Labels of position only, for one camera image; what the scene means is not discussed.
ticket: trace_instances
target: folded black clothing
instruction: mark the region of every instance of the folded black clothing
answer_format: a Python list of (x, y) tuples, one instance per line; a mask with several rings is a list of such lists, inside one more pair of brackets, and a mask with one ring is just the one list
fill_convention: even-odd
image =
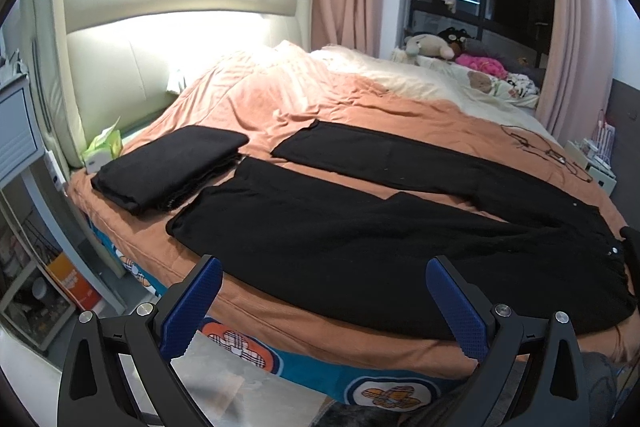
[(91, 184), (134, 216), (167, 212), (234, 167), (247, 142), (239, 132), (188, 125), (107, 163)]
[(532, 317), (565, 311), (578, 334), (615, 326), (637, 304), (622, 254), (594, 253), (571, 227), (505, 223), (407, 192), (383, 200), (254, 158), (166, 231), (293, 306), (412, 337), (453, 340), (425, 282), (436, 255), (491, 302)]

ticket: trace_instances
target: pink clothing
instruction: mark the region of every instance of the pink clothing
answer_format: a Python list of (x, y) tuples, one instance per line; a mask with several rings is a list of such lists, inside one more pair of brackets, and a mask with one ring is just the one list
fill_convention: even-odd
[(481, 73), (491, 74), (501, 80), (507, 79), (507, 70), (505, 70), (502, 64), (495, 60), (495, 58), (472, 57), (471, 55), (463, 53), (460, 57), (456, 58), (456, 64), (480, 71)]

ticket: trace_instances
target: cream headboard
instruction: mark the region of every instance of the cream headboard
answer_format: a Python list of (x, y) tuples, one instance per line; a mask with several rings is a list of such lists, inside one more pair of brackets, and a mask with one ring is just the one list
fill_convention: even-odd
[(20, 0), (46, 147), (79, 168), (102, 129), (118, 118), (124, 132), (143, 127), (175, 100), (172, 71), (196, 75), (252, 44), (309, 51), (310, 11), (311, 0)]

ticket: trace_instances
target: stuffed animal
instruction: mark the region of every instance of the stuffed animal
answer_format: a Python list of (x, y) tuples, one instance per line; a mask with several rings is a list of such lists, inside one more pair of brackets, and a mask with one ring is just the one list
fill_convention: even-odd
[(469, 78), (469, 86), (485, 93), (491, 92), (491, 78), (488, 75), (480, 71), (469, 71), (466, 76)]
[(451, 47), (451, 49), (456, 54), (456, 57), (464, 53), (465, 42), (467, 39), (471, 38), (471, 35), (469, 35), (466, 32), (466, 30), (458, 30), (458, 29), (455, 29), (453, 26), (451, 26), (450, 28), (447, 28), (446, 30), (441, 31), (440, 33), (438, 33), (438, 36), (440, 38), (443, 38), (447, 42), (447, 44)]
[(455, 56), (444, 39), (427, 33), (408, 37), (405, 51), (409, 58), (424, 55), (425, 57), (441, 57), (445, 60), (451, 60)]
[(502, 64), (495, 60), (495, 58), (472, 57), (471, 55), (463, 53), (460, 57), (456, 58), (456, 64), (480, 71), (481, 73), (492, 74), (501, 80), (507, 79), (507, 70), (505, 70)]

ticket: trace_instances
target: black pants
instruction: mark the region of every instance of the black pants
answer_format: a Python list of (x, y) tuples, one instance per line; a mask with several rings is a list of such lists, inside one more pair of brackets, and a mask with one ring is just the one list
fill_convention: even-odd
[(526, 172), (451, 149), (316, 121), (272, 154), (386, 187), (458, 196), (510, 223), (574, 227), (596, 241), (601, 253), (620, 247), (596, 206)]
[(569, 313), (577, 333), (635, 306), (619, 255), (574, 248), (571, 229), (504, 223), (400, 192), (388, 200), (246, 158), (167, 224), (239, 280), (326, 317), (430, 339), (452, 334), (427, 291), (435, 255), (517, 313)]

